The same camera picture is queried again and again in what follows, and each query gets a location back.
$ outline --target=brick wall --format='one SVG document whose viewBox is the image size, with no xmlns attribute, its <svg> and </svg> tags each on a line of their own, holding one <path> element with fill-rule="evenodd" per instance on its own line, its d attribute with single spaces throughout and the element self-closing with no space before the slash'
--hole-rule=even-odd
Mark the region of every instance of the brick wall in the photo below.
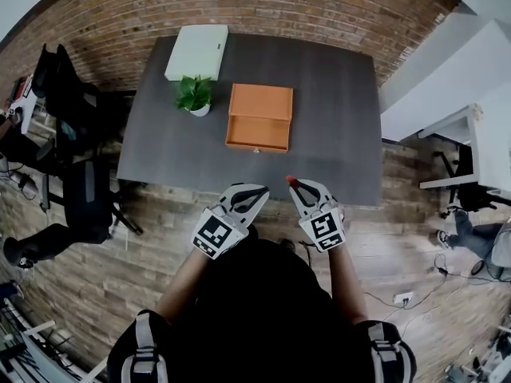
<svg viewBox="0 0 511 383">
<path fill-rule="evenodd" d="M 0 53 L 0 98 L 42 45 L 66 47 L 78 74 L 135 89 L 155 40 L 187 24 L 317 41 L 374 57 L 382 84 L 442 21 L 452 0 L 58 0 Z"/>
</svg>

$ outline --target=orange wooden box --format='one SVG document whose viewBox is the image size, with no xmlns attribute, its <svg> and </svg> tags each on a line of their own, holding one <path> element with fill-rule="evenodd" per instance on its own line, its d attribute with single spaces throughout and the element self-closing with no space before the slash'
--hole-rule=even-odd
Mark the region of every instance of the orange wooden box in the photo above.
<svg viewBox="0 0 511 383">
<path fill-rule="evenodd" d="M 293 89 L 234 84 L 225 144 L 265 152 L 287 152 Z"/>
</svg>

